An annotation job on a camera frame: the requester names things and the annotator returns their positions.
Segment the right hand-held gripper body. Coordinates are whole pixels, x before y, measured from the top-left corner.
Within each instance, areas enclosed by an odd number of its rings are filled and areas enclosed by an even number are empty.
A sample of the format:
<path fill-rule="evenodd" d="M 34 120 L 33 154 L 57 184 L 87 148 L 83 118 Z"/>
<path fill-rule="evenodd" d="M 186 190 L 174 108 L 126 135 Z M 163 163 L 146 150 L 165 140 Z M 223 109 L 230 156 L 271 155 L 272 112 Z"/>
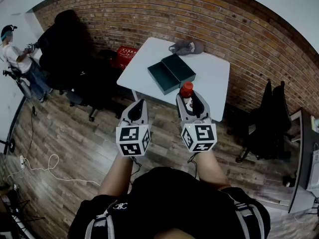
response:
<path fill-rule="evenodd" d="M 211 117 L 180 116 L 181 138 L 190 153 L 210 151 L 217 143 L 216 124 Z"/>

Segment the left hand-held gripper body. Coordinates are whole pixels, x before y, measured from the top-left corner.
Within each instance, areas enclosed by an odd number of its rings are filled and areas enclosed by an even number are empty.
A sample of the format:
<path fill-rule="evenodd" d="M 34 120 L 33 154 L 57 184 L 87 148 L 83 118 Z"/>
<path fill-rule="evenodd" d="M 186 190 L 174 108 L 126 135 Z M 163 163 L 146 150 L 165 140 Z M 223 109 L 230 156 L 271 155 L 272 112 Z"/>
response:
<path fill-rule="evenodd" d="M 151 141 L 150 125 L 123 120 L 116 127 L 116 144 L 122 156 L 144 156 Z"/>

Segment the red-capped bottle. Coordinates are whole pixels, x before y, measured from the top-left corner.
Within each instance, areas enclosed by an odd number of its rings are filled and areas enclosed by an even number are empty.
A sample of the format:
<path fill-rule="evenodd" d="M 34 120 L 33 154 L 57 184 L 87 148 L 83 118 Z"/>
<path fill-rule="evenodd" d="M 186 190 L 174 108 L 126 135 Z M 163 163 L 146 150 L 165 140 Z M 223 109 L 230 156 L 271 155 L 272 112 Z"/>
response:
<path fill-rule="evenodd" d="M 189 111 L 192 111 L 192 94 L 193 94 L 193 83 L 187 81 L 180 88 L 179 94 Z"/>

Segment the dark green box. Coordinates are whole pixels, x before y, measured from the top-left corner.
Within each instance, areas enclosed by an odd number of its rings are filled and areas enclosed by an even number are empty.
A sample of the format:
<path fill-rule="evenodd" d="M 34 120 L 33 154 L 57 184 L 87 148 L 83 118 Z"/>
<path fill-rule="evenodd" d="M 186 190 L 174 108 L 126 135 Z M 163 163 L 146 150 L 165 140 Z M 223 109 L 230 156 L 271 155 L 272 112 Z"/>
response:
<path fill-rule="evenodd" d="M 196 73 L 176 54 L 148 67 L 148 72 L 164 95 L 195 80 Z"/>

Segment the person's left forearm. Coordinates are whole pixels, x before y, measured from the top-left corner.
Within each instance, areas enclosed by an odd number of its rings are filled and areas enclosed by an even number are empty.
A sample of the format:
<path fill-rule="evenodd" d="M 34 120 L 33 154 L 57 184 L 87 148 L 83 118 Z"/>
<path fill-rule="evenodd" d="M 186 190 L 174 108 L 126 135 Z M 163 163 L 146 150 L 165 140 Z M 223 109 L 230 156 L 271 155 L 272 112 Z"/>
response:
<path fill-rule="evenodd" d="M 98 195 L 119 197 L 127 194 L 132 167 L 133 160 L 118 153 L 98 190 Z"/>

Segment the person's right forearm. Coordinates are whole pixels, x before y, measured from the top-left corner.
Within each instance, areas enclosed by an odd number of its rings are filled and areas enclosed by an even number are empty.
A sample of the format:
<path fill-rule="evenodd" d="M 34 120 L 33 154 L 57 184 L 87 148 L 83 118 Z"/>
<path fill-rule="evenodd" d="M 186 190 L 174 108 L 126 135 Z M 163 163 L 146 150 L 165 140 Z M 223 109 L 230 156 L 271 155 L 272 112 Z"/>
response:
<path fill-rule="evenodd" d="M 212 150 L 199 152 L 195 156 L 195 161 L 200 181 L 203 181 L 216 190 L 231 187 L 226 174 L 220 167 Z"/>

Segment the red plastic crate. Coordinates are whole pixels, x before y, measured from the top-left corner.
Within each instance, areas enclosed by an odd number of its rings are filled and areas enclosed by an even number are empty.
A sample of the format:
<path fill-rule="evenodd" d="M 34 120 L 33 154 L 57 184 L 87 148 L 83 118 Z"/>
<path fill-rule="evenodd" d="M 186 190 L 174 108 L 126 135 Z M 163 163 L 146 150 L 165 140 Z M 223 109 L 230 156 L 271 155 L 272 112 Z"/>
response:
<path fill-rule="evenodd" d="M 117 52 L 116 56 L 110 59 L 111 65 L 114 68 L 125 70 L 128 64 L 131 62 L 133 57 L 138 52 L 138 49 L 121 46 Z"/>

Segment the black mesh office chair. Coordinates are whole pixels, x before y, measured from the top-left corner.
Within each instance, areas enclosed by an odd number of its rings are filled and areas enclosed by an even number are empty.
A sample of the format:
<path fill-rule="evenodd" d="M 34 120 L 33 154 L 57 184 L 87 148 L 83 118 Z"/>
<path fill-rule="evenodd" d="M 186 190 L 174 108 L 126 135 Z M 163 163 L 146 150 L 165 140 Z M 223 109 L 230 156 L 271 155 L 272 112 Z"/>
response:
<path fill-rule="evenodd" d="M 93 114 L 96 110 L 108 109 L 119 119 L 126 108 L 113 100 L 119 90 L 116 81 L 121 73 L 114 67 L 116 58 L 115 51 L 100 50 L 77 75 L 73 88 L 67 91 L 66 97 L 71 107 L 79 105 L 92 108 L 88 115 L 91 122 L 95 120 Z"/>

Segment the black chair with hung jacket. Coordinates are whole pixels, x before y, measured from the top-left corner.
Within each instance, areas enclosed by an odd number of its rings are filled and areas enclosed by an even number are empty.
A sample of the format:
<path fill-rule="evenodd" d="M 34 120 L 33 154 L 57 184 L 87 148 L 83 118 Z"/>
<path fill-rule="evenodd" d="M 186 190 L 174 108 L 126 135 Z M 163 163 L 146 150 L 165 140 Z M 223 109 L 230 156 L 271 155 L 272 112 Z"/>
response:
<path fill-rule="evenodd" d="M 245 139 L 246 150 L 236 162 L 243 162 L 248 153 L 259 159 L 278 159 L 288 161 L 291 152 L 284 150 L 284 137 L 292 139 L 288 134 L 292 120 L 285 98 L 285 82 L 272 89 L 268 82 L 259 108 L 249 114 L 249 125 L 255 129 Z"/>

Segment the grey baseball cap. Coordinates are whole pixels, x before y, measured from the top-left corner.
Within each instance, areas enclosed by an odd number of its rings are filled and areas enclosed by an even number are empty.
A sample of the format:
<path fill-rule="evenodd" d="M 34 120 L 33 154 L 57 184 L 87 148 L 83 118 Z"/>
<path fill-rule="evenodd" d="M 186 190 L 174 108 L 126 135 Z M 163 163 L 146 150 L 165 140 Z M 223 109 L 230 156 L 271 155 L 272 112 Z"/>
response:
<path fill-rule="evenodd" d="M 186 56 L 190 54 L 200 54 L 204 51 L 204 45 L 198 41 L 193 40 L 180 40 L 171 45 L 168 50 L 172 54 L 178 56 Z"/>

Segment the person's black shirt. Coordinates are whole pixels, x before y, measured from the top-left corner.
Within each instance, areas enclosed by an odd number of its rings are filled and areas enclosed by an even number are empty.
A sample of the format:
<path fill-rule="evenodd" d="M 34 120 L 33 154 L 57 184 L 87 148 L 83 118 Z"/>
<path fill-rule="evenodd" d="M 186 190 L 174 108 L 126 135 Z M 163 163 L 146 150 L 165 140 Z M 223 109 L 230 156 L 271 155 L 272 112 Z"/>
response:
<path fill-rule="evenodd" d="M 157 167 L 126 195 L 83 201 L 68 239 L 154 239 L 170 229 L 195 239 L 267 239 L 271 223 L 265 207 L 240 188 L 216 190 L 186 172 Z"/>

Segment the large black office chair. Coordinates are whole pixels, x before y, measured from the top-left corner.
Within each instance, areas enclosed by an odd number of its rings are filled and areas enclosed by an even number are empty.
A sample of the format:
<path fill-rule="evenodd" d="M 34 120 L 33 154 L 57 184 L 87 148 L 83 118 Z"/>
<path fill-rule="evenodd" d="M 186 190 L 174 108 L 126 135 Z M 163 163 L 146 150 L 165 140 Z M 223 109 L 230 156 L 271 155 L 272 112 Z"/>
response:
<path fill-rule="evenodd" d="M 76 78 L 94 63 L 94 48 L 87 26 L 77 13 L 59 13 L 38 39 L 41 70 L 48 74 L 46 84 L 59 91 L 72 89 Z"/>

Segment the dark grey desk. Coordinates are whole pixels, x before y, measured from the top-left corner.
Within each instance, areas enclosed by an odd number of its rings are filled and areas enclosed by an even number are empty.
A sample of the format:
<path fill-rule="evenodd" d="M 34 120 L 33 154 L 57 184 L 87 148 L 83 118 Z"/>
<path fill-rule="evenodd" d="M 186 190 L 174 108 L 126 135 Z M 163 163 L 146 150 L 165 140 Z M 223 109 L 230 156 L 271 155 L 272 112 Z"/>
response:
<path fill-rule="evenodd" d="M 307 190 L 313 152 L 319 149 L 319 132 L 312 129 L 311 115 L 303 108 L 291 115 L 300 120 L 300 154 L 296 182 L 288 212 L 296 213 L 310 209 L 316 197 Z"/>

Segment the black tripod stand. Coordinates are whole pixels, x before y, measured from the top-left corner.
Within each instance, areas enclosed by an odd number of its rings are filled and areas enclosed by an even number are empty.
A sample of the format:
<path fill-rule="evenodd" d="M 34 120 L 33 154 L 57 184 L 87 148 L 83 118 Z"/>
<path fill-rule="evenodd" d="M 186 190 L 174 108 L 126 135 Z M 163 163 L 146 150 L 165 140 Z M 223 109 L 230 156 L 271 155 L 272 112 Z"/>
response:
<path fill-rule="evenodd" d="M 0 239 L 40 239 L 31 223 L 44 217 L 28 213 L 25 207 L 29 202 L 18 201 L 17 190 L 9 184 L 0 185 Z"/>

